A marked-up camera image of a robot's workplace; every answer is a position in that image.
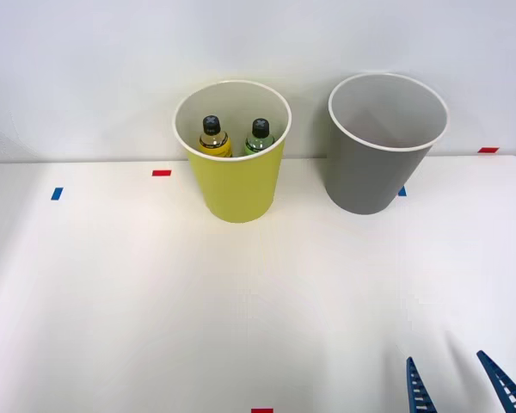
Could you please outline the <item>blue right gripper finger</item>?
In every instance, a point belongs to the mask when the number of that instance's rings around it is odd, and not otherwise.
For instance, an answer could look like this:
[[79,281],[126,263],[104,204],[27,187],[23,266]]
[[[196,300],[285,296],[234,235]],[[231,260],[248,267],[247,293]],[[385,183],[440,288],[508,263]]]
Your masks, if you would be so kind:
[[516,384],[482,350],[476,353],[506,413],[516,413]]
[[406,360],[408,406],[410,413],[437,413],[412,357]]

